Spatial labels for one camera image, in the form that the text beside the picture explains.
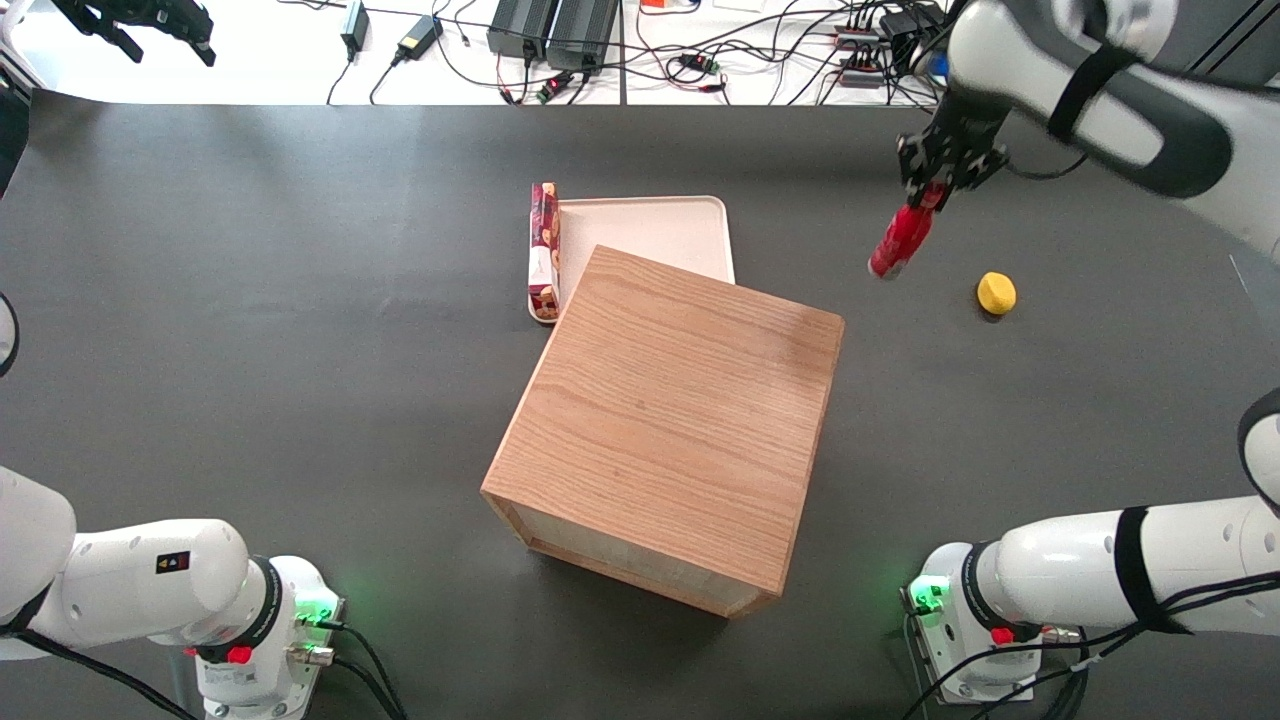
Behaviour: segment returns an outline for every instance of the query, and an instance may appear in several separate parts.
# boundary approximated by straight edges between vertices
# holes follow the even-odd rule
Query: wooden box
[[[782,594],[844,327],[596,247],[480,492],[534,550],[756,610]]]

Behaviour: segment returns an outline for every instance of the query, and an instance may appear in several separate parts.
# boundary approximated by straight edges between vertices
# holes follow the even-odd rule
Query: white tray
[[[566,307],[596,245],[735,282],[728,213],[710,195],[561,200],[559,284]]]

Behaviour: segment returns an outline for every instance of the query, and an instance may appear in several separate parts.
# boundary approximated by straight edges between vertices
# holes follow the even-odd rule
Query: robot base
[[[948,543],[933,551],[920,575],[902,588],[902,602],[913,616],[915,652],[929,671],[931,682],[946,675],[952,667],[979,652],[991,650],[991,632],[982,626],[961,591],[961,566],[973,548],[968,543]],[[945,705],[977,705],[995,702],[1010,692],[1030,684],[1039,671],[1041,638],[1028,643],[1027,652],[993,655],[966,665],[947,678],[941,687]],[[1029,701],[1028,689],[1012,697]]]
[[[332,630],[302,624],[301,616],[339,619],[343,601],[329,589],[315,565],[292,556],[271,559],[280,574],[283,603],[280,615],[266,639],[253,651],[255,665],[210,665],[196,660],[197,680],[205,697],[206,719],[212,720],[301,720],[311,705],[320,665],[300,660],[300,648],[330,647]],[[274,687],[284,692],[264,696],[255,685],[271,675],[268,664],[282,666]]]

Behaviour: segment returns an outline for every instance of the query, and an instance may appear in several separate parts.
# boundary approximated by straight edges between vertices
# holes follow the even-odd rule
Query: yellow sponge
[[[1004,315],[1018,302],[1014,281],[1000,273],[987,273],[978,281],[978,305],[992,315]]]

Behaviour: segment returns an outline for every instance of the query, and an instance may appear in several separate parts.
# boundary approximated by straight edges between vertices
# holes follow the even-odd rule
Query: black power brick
[[[362,0],[352,0],[347,5],[347,19],[342,23],[342,44],[347,46],[347,61],[356,59],[356,53],[365,49],[365,35],[369,33],[369,10]]]
[[[404,33],[404,37],[396,45],[396,58],[401,60],[417,60],[440,38],[444,28],[439,18],[422,15],[413,27]]]

